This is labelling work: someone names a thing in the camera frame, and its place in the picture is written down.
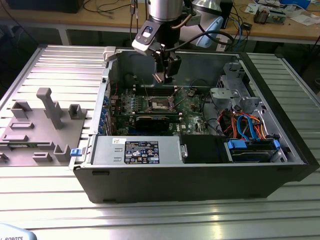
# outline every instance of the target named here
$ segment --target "table leg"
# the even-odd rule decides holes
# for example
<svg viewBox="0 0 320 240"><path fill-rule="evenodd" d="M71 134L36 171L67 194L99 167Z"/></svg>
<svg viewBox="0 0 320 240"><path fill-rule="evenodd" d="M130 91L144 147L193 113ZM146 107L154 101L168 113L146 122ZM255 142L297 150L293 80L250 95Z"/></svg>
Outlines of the table leg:
<svg viewBox="0 0 320 240"><path fill-rule="evenodd" d="M61 38L62 45L71 45L70 38L65 26L59 26L59 35Z"/></svg>

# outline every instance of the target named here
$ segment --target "blue drive bracket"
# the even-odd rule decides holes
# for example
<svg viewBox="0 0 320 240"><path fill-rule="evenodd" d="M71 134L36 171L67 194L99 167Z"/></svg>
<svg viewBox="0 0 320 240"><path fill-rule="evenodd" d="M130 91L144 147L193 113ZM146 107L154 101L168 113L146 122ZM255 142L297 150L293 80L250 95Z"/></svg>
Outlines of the blue drive bracket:
<svg viewBox="0 0 320 240"><path fill-rule="evenodd" d="M83 154L85 154L86 148L73 148L71 149L70 156L71 157L81 157Z"/></svg>
<svg viewBox="0 0 320 240"><path fill-rule="evenodd" d="M247 145L244 140L229 140L228 148L229 149L246 149Z"/></svg>

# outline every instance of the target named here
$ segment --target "red cable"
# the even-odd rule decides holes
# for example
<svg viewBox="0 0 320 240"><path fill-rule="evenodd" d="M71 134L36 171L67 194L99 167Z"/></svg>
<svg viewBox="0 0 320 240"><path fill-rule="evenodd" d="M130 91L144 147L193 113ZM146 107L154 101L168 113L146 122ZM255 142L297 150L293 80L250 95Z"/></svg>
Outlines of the red cable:
<svg viewBox="0 0 320 240"><path fill-rule="evenodd" d="M115 93L113 95L114 97L117 95L117 92L118 92L118 83L115 84Z"/></svg>

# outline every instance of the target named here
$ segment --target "black computer case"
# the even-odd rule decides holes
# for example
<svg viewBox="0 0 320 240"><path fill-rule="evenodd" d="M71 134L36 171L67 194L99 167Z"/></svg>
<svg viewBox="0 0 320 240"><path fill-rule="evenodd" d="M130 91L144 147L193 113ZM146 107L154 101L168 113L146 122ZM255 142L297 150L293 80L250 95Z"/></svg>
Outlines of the black computer case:
<svg viewBox="0 0 320 240"><path fill-rule="evenodd" d="M84 0L7 0L11 9L54 11L76 14Z"/></svg>

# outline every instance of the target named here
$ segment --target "computer case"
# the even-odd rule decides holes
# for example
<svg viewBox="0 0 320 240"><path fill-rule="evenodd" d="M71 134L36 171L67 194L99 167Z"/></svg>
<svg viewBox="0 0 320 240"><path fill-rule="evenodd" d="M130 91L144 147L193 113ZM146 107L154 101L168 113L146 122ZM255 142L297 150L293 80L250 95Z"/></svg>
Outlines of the computer case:
<svg viewBox="0 0 320 240"><path fill-rule="evenodd" d="M227 27L233 4L234 3L232 0L221 0L220 2L220 8L222 10L221 16L223 17L223 23L222 23L221 29L225 29Z"/></svg>
<svg viewBox="0 0 320 240"><path fill-rule="evenodd" d="M76 14L84 0L7 0L11 9L54 11Z"/></svg>

